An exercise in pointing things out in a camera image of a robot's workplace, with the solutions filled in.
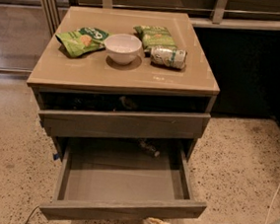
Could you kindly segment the grey drawer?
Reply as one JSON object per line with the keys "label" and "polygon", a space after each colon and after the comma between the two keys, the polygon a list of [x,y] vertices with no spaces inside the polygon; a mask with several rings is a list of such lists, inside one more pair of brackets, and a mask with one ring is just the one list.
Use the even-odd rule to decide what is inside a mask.
{"label": "grey drawer", "polygon": [[195,139],[210,120],[202,98],[59,92],[41,96],[41,125],[56,137]]}
{"label": "grey drawer", "polygon": [[54,196],[39,209],[52,220],[199,217],[206,204],[191,194],[181,142],[154,143],[157,157],[128,139],[71,138]]}

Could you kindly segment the bottle inside middle drawer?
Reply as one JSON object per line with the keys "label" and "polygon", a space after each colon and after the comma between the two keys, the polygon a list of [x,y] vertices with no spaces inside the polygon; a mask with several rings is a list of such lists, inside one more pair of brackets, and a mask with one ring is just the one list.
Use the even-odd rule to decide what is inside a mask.
{"label": "bottle inside middle drawer", "polygon": [[147,139],[139,139],[138,144],[143,150],[148,151],[154,157],[158,157],[160,155],[160,151],[156,149],[154,145],[150,144]]}

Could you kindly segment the grey top drawer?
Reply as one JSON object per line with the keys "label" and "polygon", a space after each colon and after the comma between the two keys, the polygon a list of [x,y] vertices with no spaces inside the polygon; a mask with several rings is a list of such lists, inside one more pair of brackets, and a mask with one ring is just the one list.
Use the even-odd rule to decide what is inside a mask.
{"label": "grey top drawer", "polygon": [[41,96],[41,125],[56,137],[195,139],[210,120],[202,98],[59,92]]}

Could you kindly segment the grey three-drawer cabinet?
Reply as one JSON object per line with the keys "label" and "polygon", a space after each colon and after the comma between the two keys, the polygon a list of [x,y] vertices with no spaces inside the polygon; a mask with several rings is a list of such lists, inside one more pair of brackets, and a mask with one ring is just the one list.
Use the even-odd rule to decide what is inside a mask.
{"label": "grey three-drawer cabinet", "polygon": [[[165,26],[175,44],[187,53],[185,68],[175,71],[159,67],[143,52],[124,66],[112,62],[104,51],[71,59],[57,39],[52,39],[27,81],[33,89],[39,110],[42,109],[42,93],[58,92],[202,98],[204,109],[210,114],[219,86],[185,14],[71,7],[59,25],[59,30],[65,33],[92,26],[113,34],[132,35],[135,32],[133,28],[141,25]],[[64,150],[73,138],[49,137],[58,150]],[[185,154],[191,154],[199,138],[174,140],[181,142]]]}

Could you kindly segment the blue tape piece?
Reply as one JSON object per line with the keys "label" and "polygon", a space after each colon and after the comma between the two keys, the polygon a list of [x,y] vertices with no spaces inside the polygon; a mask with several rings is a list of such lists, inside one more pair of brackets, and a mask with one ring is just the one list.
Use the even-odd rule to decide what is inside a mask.
{"label": "blue tape piece", "polygon": [[52,157],[53,157],[53,160],[55,160],[55,161],[59,160],[59,154],[54,153],[52,155]]}

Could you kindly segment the white green soda can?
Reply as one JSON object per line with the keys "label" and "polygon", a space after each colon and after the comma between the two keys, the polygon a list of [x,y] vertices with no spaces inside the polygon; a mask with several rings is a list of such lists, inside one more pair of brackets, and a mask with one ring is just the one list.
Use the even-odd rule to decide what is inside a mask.
{"label": "white green soda can", "polygon": [[172,69],[183,69],[187,53],[183,49],[156,46],[151,48],[150,58],[154,64],[163,65]]}

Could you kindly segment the white ceramic bowl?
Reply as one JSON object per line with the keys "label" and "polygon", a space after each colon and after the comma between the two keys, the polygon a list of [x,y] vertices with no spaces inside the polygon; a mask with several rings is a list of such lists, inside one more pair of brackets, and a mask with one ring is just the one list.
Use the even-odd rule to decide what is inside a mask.
{"label": "white ceramic bowl", "polygon": [[139,55],[142,41],[134,35],[116,34],[105,40],[106,56],[112,62],[128,65]]}

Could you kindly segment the green chip bag right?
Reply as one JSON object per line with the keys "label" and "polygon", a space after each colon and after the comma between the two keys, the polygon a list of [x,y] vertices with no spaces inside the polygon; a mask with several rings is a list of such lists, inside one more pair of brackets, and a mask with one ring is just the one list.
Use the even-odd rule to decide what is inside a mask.
{"label": "green chip bag right", "polygon": [[163,46],[168,48],[176,48],[175,41],[169,30],[163,26],[136,26],[133,28],[142,41],[145,52],[149,52],[151,48]]}

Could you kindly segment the green chip bag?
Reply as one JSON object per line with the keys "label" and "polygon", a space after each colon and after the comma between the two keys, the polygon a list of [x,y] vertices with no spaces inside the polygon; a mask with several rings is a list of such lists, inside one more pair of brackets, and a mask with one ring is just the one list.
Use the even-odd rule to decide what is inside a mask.
{"label": "green chip bag", "polygon": [[163,26],[136,26],[133,28],[142,41],[145,52],[149,52],[151,48],[163,46],[168,48],[176,48],[175,41],[169,30]]}
{"label": "green chip bag", "polygon": [[97,28],[80,28],[77,31],[57,33],[56,38],[66,48],[71,58],[105,48],[109,33]]}

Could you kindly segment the green chip bag left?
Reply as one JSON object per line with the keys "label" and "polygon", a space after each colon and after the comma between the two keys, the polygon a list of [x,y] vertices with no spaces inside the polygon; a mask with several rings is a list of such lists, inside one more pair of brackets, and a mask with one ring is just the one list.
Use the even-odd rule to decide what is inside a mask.
{"label": "green chip bag left", "polygon": [[109,33],[97,28],[80,28],[77,31],[57,33],[56,38],[66,48],[71,58],[105,48]]}

